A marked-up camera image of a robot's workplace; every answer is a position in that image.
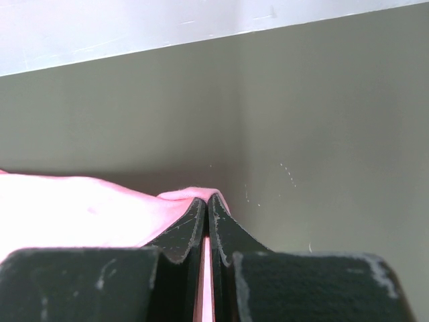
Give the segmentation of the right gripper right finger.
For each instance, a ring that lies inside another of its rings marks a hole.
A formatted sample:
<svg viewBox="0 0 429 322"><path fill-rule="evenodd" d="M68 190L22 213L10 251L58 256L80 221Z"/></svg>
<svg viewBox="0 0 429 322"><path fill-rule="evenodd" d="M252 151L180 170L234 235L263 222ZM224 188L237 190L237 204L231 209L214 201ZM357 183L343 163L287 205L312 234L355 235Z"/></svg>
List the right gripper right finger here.
<svg viewBox="0 0 429 322"><path fill-rule="evenodd" d="M414 321L383 258L353 252L274 252L207 203L217 321Z"/></svg>

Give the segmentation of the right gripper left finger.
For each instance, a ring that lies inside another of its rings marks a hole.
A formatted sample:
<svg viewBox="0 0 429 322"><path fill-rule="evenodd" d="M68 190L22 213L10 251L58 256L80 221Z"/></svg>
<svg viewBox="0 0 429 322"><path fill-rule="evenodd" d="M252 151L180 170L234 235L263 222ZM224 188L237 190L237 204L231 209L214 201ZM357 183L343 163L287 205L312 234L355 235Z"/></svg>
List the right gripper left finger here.
<svg viewBox="0 0 429 322"><path fill-rule="evenodd" d="M27 248L1 264L2 321L192 321L206 204L140 248Z"/></svg>

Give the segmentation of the pink t shirt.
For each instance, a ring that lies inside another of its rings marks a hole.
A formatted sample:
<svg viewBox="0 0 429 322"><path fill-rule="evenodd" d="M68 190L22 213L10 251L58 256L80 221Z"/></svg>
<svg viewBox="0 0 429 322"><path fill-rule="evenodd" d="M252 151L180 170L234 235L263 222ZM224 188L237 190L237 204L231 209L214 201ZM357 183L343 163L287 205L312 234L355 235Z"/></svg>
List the pink t shirt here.
<svg viewBox="0 0 429 322"><path fill-rule="evenodd" d="M220 191L188 187L156 196L105 180L1 173L1 264L27 248L140 248L206 204L198 293L192 321L216 321L207 203Z"/></svg>

